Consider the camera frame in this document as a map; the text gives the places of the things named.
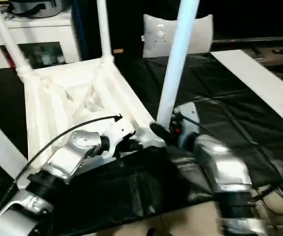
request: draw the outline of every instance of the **black cylinder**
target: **black cylinder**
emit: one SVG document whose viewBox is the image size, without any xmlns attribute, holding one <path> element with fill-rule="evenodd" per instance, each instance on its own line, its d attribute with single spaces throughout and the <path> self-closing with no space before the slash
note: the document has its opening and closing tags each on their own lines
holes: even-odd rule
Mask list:
<svg viewBox="0 0 283 236">
<path fill-rule="evenodd" d="M 250 192 L 218 193 L 218 204 L 222 218 L 255 218 Z"/>
<path fill-rule="evenodd" d="M 27 190 L 52 204 L 55 203 L 60 192 L 66 186 L 62 179 L 45 170 L 29 175 L 28 180 L 31 182 L 27 186 Z"/>
</svg>

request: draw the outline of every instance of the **white pole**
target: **white pole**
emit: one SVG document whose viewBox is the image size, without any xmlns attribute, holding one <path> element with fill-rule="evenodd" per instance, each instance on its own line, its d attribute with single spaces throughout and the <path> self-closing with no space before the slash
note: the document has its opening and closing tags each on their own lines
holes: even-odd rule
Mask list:
<svg viewBox="0 0 283 236">
<path fill-rule="evenodd" d="M 165 129 L 168 129 L 170 125 L 198 5 L 199 0 L 181 0 L 157 114 L 157 123 Z"/>
<path fill-rule="evenodd" d="M 26 163 L 27 159 L 0 130 L 0 166 L 14 179 Z"/>
<path fill-rule="evenodd" d="M 100 37 L 102 45 L 102 60 L 112 61 L 110 34 L 108 28 L 106 0 L 97 0 L 98 24 L 100 27 Z"/>
<path fill-rule="evenodd" d="M 24 55 L 19 49 L 18 45 L 13 41 L 7 26 L 0 14 L 0 35 L 4 41 L 4 44 L 10 53 L 11 58 L 13 59 L 18 75 L 22 75 L 23 73 L 30 72 L 31 66 L 26 62 Z"/>
</svg>

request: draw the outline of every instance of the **black plastic sheet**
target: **black plastic sheet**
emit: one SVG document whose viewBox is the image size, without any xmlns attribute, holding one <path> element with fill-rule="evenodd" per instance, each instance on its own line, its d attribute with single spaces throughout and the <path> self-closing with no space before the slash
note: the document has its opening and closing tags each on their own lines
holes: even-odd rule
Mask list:
<svg viewBox="0 0 283 236">
<path fill-rule="evenodd" d="M 167 58 L 116 64 L 156 117 Z M 0 91 L 0 127 L 26 154 L 23 86 L 13 71 L 0 71 Z M 283 119 L 211 54 L 187 57 L 176 105 L 189 101 L 201 124 L 246 162 L 254 187 L 283 180 Z M 0 169 L 0 199 L 9 183 Z M 151 147 L 76 177 L 55 208 L 53 235 L 83 235 L 212 199 L 190 152 Z"/>
</svg>

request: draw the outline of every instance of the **white pillow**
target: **white pillow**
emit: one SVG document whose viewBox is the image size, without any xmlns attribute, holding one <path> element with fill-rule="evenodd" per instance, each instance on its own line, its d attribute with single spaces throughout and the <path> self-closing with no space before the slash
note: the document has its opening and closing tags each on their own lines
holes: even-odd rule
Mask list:
<svg viewBox="0 0 283 236">
<path fill-rule="evenodd" d="M 176 30 L 176 21 L 144 15 L 144 58 L 169 56 Z M 195 19 L 187 54 L 206 53 L 213 39 L 213 15 Z"/>
</svg>

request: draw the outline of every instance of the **white cabinet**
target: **white cabinet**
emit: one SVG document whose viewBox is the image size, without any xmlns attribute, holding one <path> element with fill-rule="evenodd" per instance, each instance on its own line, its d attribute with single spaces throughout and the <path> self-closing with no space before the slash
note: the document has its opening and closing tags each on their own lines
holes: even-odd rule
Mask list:
<svg viewBox="0 0 283 236">
<path fill-rule="evenodd" d="M 43 19 L 6 20 L 10 34 L 34 68 L 80 61 L 71 12 Z M 0 68 L 13 66 L 0 37 Z"/>
</svg>

